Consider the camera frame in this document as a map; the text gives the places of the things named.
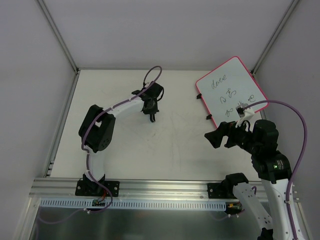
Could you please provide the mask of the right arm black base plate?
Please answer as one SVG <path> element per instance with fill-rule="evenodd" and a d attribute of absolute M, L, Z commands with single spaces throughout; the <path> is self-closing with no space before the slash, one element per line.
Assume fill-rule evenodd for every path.
<path fill-rule="evenodd" d="M 206 186 L 209 199 L 236 199 L 232 191 L 221 182 L 210 182 Z"/>

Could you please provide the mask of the pink framed whiteboard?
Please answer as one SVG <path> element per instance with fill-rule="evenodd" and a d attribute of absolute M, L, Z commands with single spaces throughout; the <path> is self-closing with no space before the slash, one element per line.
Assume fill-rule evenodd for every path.
<path fill-rule="evenodd" d="M 195 82 L 215 127 L 237 121 L 236 107 L 265 101 L 267 96 L 238 56 L 233 56 Z"/>

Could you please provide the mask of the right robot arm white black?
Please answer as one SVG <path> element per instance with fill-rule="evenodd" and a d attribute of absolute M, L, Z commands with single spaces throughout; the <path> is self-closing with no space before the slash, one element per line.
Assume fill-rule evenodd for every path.
<path fill-rule="evenodd" d="M 303 240 L 305 237 L 293 204 L 292 187 L 289 186 L 293 173 L 289 160 L 277 149 L 279 132 L 276 125 L 260 119 L 254 123 L 253 130 L 247 130 L 244 124 L 237 126 L 236 122 L 222 122 L 216 130 L 204 136 L 215 149 L 221 146 L 223 137 L 227 137 L 225 148 L 238 146 L 251 155 L 270 213 L 241 172 L 226 175 L 217 187 L 208 189 L 208 196 L 211 198 L 216 194 L 236 198 L 253 221 L 258 240 Z"/>

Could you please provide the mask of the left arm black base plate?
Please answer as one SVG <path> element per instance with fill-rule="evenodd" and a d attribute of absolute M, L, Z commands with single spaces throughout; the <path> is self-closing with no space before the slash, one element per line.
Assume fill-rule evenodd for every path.
<path fill-rule="evenodd" d="M 83 179 L 77 182 L 75 188 L 75 195 L 80 197 L 102 197 L 105 193 L 105 189 L 97 185 L 96 183 L 89 181 L 93 187 L 90 187 Z M 103 185 L 111 192 L 113 197 L 119 196 L 120 182 L 119 181 L 107 181 L 105 180 Z"/>

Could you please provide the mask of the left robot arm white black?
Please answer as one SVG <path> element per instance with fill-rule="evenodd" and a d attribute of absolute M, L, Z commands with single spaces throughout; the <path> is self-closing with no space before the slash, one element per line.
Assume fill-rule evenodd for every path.
<path fill-rule="evenodd" d="M 158 102 L 164 96 L 164 87 L 153 83 L 141 90 L 135 90 L 131 97 L 116 105 L 104 109 L 92 105 L 78 131 L 81 138 L 81 149 L 86 152 L 86 170 L 78 180 L 76 196 L 117 197 L 120 183 L 107 180 L 104 170 L 105 157 L 103 151 L 110 145 L 117 119 L 125 118 L 133 113 L 142 112 L 149 116 L 150 122 L 156 121 L 159 112 Z"/>

